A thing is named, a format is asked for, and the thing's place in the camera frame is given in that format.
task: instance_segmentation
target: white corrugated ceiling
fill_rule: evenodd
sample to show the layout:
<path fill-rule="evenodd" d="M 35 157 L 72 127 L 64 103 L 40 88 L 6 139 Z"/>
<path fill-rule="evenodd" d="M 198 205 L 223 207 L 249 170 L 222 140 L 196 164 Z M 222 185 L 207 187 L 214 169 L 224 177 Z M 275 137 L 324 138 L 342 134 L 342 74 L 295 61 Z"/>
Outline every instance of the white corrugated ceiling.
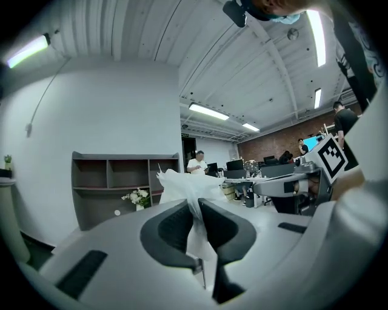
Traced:
<path fill-rule="evenodd" d="M 36 35 L 49 33 L 52 45 L 7 75 L 18 79 L 66 57 L 111 56 L 117 61 L 144 58 L 179 67 L 184 133 L 240 141 L 253 133 L 248 122 L 273 131 L 327 111 L 338 99 L 344 77 L 335 62 L 332 23 L 322 17 L 326 65 L 316 64 L 313 34 L 306 15 L 293 25 L 258 22 L 238 28 L 222 12 L 225 0 L 62 0 L 47 7 L 20 34 L 7 58 Z M 299 38 L 290 41 L 290 28 Z M 313 110 L 322 88 L 322 108 Z M 192 102 L 231 116 L 221 121 L 187 109 Z"/>

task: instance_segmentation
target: wooden shelf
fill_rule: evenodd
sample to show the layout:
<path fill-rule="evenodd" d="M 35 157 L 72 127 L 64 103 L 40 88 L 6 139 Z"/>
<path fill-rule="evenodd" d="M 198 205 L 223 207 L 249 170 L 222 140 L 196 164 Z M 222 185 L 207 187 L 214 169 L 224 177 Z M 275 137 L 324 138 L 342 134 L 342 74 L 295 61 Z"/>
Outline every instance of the wooden shelf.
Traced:
<path fill-rule="evenodd" d="M 157 173 L 179 172 L 179 154 L 106 155 L 72 154 L 72 193 L 81 231 L 121 215 L 135 212 L 136 205 L 122 197 L 138 188 L 147 190 L 152 206 L 158 205 L 164 188 Z"/>
<path fill-rule="evenodd" d="M 80 191 L 122 191 L 122 190 L 137 190 L 140 188 L 141 190 L 144 188 L 150 188 L 148 185 L 140 185 L 140 186 L 128 186 L 128 187 L 73 187 L 74 190 Z"/>
<path fill-rule="evenodd" d="M 73 190 L 79 191 L 106 191 L 106 187 L 84 187 L 84 186 L 74 186 Z"/>
<path fill-rule="evenodd" d="M 150 188 L 150 185 L 134 185 L 134 186 L 123 186 L 123 187 L 110 187 L 108 190 L 110 191 L 118 191 L 118 190 L 137 190 L 140 188 L 141 190 L 144 188 Z"/>
<path fill-rule="evenodd" d="M 163 192 L 164 192 L 164 190 L 153 191 L 153 192 L 151 192 L 151 196 L 161 195 Z"/>

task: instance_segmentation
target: brick wall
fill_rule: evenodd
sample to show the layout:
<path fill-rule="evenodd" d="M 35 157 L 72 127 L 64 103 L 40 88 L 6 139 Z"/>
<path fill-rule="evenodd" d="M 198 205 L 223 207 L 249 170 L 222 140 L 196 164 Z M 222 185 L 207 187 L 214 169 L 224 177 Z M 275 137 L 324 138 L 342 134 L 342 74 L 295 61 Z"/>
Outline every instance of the brick wall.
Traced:
<path fill-rule="evenodd" d="M 361 114 L 358 104 L 348 108 L 357 115 Z M 334 112 L 330 112 L 275 133 L 240 143 L 238 144 L 239 155 L 245 161 L 255 159 L 257 162 L 262 162 L 263 157 L 274 155 L 276 158 L 279 158 L 288 150 L 294 157 L 298 157 L 300 156 L 298 139 L 307 139 L 310 134 L 317 134 L 323 127 L 323 124 L 331 125 L 333 120 Z"/>

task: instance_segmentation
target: white flowers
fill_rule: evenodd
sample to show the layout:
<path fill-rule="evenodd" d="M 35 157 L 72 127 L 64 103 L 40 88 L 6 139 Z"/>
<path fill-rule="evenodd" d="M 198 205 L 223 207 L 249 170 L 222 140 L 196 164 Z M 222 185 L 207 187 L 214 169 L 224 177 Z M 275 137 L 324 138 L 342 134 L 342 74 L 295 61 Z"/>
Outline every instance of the white flowers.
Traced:
<path fill-rule="evenodd" d="M 146 197 L 148 196 L 148 192 L 147 192 L 147 191 L 139 190 L 138 192 L 139 192 L 139 194 L 140 194 L 143 198 L 146 198 Z"/>
<path fill-rule="evenodd" d="M 146 190 L 137 189 L 130 194 L 122 196 L 122 200 L 130 199 L 134 205 L 145 207 L 149 204 L 149 193 Z"/>

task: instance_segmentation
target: fluorescent ceiling light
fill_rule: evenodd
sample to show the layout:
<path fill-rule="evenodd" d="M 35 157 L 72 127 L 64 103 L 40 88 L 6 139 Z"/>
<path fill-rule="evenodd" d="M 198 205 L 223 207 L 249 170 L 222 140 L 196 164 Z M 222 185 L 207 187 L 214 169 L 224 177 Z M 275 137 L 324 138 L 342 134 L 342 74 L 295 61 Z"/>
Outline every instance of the fluorescent ceiling light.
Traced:
<path fill-rule="evenodd" d="M 317 11 L 307 11 L 311 28 L 314 34 L 316 58 L 318 60 L 318 67 L 326 63 L 326 48 L 325 48 L 325 36 L 323 33 L 323 27 L 321 17 Z"/>
<path fill-rule="evenodd" d="M 18 63 L 22 62 L 24 59 L 35 54 L 37 51 L 43 50 L 49 46 L 49 42 L 45 36 L 40 36 L 35 40 L 28 43 L 25 47 L 20 49 L 14 56 L 7 60 L 8 66 L 13 68 Z"/>
<path fill-rule="evenodd" d="M 222 119 L 222 120 L 227 120 L 229 118 L 229 116 L 226 114 L 222 114 L 220 112 L 211 110 L 209 108 L 205 108 L 202 105 L 198 105 L 198 104 L 190 104 L 189 109 L 192 111 L 196 111 L 196 112 L 207 114 L 207 115 L 210 115 L 213 117 L 217 117 L 218 119 Z"/>
<path fill-rule="evenodd" d="M 321 94 L 322 94 L 322 89 L 319 88 L 315 91 L 314 109 L 319 108 L 319 104 L 321 103 Z"/>
<path fill-rule="evenodd" d="M 243 126 L 244 126 L 244 127 L 247 127 L 248 129 L 251 129 L 251 130 L 253 130 L 253 131 L 260 131 L 259 128 L 256 128 L 256 127 L 254 127 L 254 126 L 252 126 L 252 125 L 249 125 L 248 123 L 244 124 Z"/>

